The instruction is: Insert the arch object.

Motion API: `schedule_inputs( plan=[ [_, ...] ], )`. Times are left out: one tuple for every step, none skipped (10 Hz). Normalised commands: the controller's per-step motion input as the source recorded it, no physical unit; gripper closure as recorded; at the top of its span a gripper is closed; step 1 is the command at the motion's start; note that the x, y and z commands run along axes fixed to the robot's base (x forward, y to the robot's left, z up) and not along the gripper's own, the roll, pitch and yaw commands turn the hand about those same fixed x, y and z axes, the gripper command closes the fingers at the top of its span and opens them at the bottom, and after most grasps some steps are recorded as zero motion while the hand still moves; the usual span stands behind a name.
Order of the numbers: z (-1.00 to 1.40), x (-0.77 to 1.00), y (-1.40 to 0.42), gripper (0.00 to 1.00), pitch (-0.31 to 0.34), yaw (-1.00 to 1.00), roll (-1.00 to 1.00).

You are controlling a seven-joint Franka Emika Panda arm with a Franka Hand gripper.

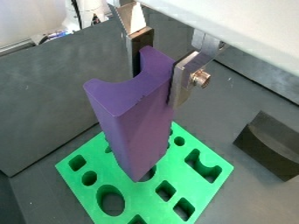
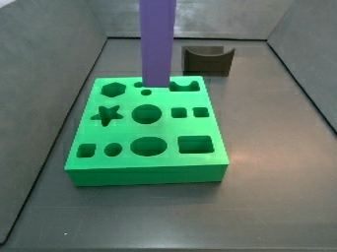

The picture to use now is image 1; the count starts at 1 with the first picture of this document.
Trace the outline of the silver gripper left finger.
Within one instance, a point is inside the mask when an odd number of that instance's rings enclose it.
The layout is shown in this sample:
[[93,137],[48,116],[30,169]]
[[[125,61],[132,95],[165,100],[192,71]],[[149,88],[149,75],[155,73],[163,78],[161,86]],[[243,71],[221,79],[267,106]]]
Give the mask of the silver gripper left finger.
[[140,73],[140,49],[153,45],[155,29],[145,24],[141,4],[136,1],[120,1],[116,14],[125,32],[125,48],[132,76]]

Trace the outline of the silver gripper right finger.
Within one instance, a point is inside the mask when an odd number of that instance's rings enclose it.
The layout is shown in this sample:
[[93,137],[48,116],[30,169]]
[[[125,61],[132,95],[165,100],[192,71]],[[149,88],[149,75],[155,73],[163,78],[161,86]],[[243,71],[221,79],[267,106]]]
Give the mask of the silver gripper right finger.
[[211,75],[204,71],[204,67],[227,47],[223,41],[197,29],[193,30],[191,45],[195,50],[188,52],[172,66],[167,103],[173,109],[187,101],[193,87],[208,86]]

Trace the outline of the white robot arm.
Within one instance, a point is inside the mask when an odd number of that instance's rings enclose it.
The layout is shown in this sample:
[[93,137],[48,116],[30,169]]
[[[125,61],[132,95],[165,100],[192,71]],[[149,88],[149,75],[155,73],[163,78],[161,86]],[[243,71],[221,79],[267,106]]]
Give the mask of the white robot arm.
[[[62,25],[74,32],[114,18],[125,37],[129,71],[136,76],[140,68],[139,50],[153,45],[155,30],[145,24],[141,4],[136,0],[64,0],[66,17]],[[172,66],[172,84],[167,103],[176,109],[188,99],[192,88],[205,88],[211,75],[207,64],[223,50],[225,43],[200,30],[193,30],[191,45],[196,48]]]

